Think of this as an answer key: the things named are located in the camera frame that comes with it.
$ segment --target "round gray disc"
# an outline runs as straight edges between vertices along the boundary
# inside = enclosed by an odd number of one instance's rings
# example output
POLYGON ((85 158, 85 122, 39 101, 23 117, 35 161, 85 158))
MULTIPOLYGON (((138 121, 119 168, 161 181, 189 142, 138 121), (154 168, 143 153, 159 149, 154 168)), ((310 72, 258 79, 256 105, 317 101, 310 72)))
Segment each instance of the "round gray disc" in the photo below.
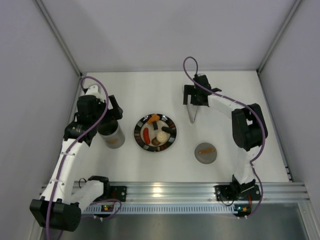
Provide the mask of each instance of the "round gray disc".
POLYGON ((195 148, 194 155, 200 163, 212 164, 217 159, 217 149, 212 144, 203 142, 195 148))

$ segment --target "gray wall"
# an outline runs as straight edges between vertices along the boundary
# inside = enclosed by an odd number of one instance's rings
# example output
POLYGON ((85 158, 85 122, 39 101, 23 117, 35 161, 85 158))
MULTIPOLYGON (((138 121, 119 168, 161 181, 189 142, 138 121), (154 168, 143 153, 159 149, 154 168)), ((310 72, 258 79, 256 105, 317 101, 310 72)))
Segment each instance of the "gray wall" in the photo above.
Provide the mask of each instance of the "gray wall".
POLYGON ((84 72, 255 70, 294 2, 43 1, 84 72))
POLYGON ((0 238, 24 239, 57 162, 77 76, 31 0, 0 7, 0 238))
POLYGON ((320 219, 320 1, 306 0, 262 73, 297 181, 320 219))

